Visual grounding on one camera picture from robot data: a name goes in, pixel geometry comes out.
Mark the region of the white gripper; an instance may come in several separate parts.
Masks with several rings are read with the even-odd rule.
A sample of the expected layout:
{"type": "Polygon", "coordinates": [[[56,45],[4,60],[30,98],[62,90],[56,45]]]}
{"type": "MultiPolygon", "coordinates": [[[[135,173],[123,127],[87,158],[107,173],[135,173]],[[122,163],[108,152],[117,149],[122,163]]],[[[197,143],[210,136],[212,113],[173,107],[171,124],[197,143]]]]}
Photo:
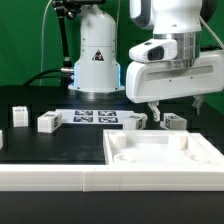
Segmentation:
{"type": "Polygon", "coordinates": [[[200,114],[204,96],[224,89],[224,51],[202,52],[194,66],[173,69],[167,62],[132,62],[126,74],[126,95],[134,103],[149,102],[155,122],[160,121],[160,100],[194,96],[195,115],[200,114]]]}

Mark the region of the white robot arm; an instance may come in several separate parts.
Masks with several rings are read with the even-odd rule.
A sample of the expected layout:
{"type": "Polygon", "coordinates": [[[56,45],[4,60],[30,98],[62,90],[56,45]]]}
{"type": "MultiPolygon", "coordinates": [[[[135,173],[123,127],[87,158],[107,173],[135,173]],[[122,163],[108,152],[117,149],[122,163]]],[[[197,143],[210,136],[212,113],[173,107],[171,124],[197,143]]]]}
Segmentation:
{"type": "Polygon", "coordinates": [[[131,20],[153,38],[129,50],[126,84],[120,84],[114,20],[98,6],[82,7],[81,52],[69,88],[88,98],[124,89],[160,119],[161,100],[193,96],[198,108],[207,93],[224,90],[224,50],[202,52],[203,0],[129,0],[131,20]]]}

